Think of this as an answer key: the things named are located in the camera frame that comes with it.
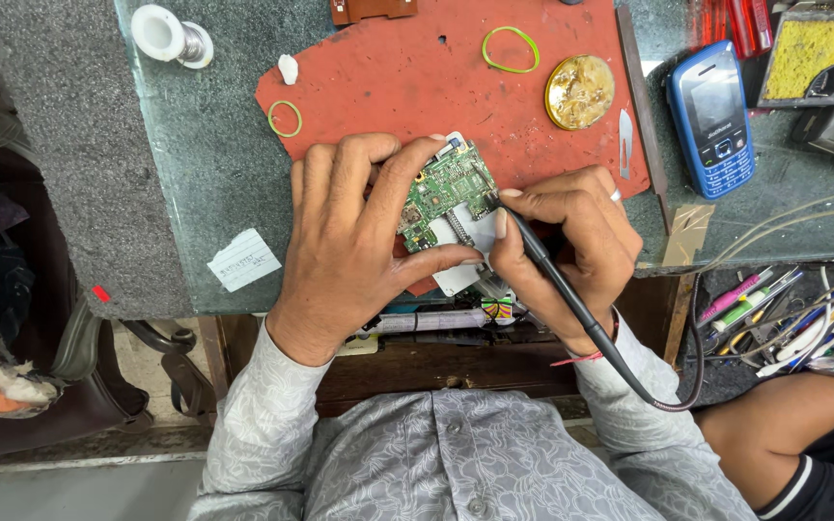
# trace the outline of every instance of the red thread bracelet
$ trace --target red thread bracelet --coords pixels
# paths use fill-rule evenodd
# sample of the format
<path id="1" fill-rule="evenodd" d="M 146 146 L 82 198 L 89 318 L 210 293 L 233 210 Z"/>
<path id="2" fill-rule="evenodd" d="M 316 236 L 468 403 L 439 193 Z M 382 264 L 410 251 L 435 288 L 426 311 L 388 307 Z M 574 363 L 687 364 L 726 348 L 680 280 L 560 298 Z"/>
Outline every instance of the red thread bracelet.
<path id="1" fill-rule="evenodd" d="M 613 310 L 613 341 L 616 341 L 616 334 L 620 330 L 620 319 L 616 316 L 616 310 Z M 600 351 L 591 353 L 587 356 L 583 356 L 581 358 L 570 358 L 568 360 L 556 361 L 554 363 L 550 363 L 550 367 L 557 367 L 559 365 L 564 365 L 566 363 L 575 363 L 576 361 L 585 361 L 585 360 L 599 360 L 603 358 L 603 353 Z"/>

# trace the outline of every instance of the hand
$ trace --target hand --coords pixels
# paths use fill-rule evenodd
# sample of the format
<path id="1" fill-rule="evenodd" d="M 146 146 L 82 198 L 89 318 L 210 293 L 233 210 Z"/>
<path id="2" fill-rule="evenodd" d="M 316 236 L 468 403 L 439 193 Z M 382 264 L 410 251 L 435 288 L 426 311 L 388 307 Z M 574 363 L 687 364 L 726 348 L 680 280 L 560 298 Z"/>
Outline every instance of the hand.
<path id="1" fill-rule="evenodd" d="M 629 225 L 623 204 L 610 200 L 615 189 L 610 172 L 594 165 L 536 183 L 525 192 L 500 192 L 500 200 L 527 219 L 562 223 L 570 244 L 560 253 L 558 267 L 611 336 L 611 304 L 633 275 L 642 249 L 642 238 Z M 524 254 L 517 224 L 503 208 L 495 217 L 494 249 L 488 259 L 520 302 L 573 353 L 587 356 L 597 351 L 559 292 Z"/>
<path id="2" fill-rule="evenodd" d="M 272 341 L 289 358 L 324 365 L 411 284 L 484 260 L 479 251 L 454 244 L 391 256 L 411 182 L 445 146 L 440 135 L 401 148 L 390 134 L 363 134 L 314 145 L 292 165 L 294 227 L 282 292 L 266 317 Z"/>

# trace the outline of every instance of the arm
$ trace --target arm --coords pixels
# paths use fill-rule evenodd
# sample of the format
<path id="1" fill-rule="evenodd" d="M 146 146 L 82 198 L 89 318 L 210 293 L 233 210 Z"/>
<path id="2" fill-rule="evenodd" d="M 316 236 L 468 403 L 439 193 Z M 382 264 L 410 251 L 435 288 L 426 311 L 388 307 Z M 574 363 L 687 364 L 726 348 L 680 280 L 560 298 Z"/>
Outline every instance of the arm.
<path id="1" fill-rule="evenodd" d="M 656 398 L 679 401 L 678 376 L 642 346 L 620 319 L 616 347 L 633 374 Z M 578 388 L 587 400 L 611 467 L 633 492 L 666 519 L 754 519 L 736 487 L 717 465 L 690 412 L 648 405 L 610 364 L 575 364 Z"/>
<path id="2" fill-rule="evenodd" d="M 327 371 L 301 365 L 260 330 L 253 356 L 218 408 L 190 519 L 253 510 L 301 519 L 304 470 L 317 421 L 314 391 Z"/>
<path id="3" fill-rule="evenodd" d="M 834 429 L 834 376 L 773 378 L 697 415 L 720 467 L 754 509 L 784 490 L 800 454 Z"/>
<path id="4" fill-rule="evenodd" d="M 403 148 L 388 134 L 348 136 L 309 148 L 292 165 L 294 227 L 282 293 L 219 405 L 190 519 L 300 519 L 314 391 L 336 349 L 404 288 L 480 262 L 479 251 L 458 245 L 392 258 L 411 182 L 444 146 L 443 136 Z"/>
<path id="5" fill-rule="evenodd" d="M 561 223 L 569 245 L 559 268 L 608 334 L 612 302 L 631 278 L 642 240 L 629 225 L 607 169 L 587 167 L 537 183 L 523 193 L 502 190 L 501 200 L 533 219 Z M 550 326 L 573 356 L 597 348 L 551 283 L 524 254 L 519 230 L 506 212 L 496 222 L 494 268 L 517 298 Z M 678 377 L 641 346 L 620 318 L 616 347 L 642 385 L 662 401 L 678 402 Z M 668 519 L 753 519 L 751 509 L 717 466 L 689 412 L 645 403 L 604 359 L 575 364 L 578 388 L 594 416 L 611 463 L 633 492 Z"/>

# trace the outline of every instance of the green circuit board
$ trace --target green circuit board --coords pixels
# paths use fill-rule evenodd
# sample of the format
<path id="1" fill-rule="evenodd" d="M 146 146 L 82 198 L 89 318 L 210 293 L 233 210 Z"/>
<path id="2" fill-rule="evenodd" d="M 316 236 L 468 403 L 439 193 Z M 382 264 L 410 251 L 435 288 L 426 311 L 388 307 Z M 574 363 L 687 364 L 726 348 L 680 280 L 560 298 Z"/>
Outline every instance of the green circuit board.
<path id="1" fill-rule="evenodd" d="M 474 143 L 460 137 L 450 139 L 451 148 L 424 166 L 411 183 L 398 227 L 398 233 L 405 238 L 404 246 L 411 253 L 436 246 L 438 241 L 430 221 L 461 203 L 468 202 L 474 220 L 497 208 L 498 186 Z"/>

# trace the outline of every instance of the white spool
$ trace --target white spool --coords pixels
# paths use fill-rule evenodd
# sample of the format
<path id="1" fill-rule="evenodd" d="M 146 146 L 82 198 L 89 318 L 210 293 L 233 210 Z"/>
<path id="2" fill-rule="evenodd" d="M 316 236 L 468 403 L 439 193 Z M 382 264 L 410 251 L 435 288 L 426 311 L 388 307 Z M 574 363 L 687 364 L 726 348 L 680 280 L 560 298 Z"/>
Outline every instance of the white spool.
<path id="1" fill-rule="evenodd" d="M 131 18 L 131 32 L 144 54 L 161 61 L 175 58 L 190 69 L 201 69 L 214 57 L 208 32 L 190 21 L 180 22 L 164 7 L 139 7 Z"/>

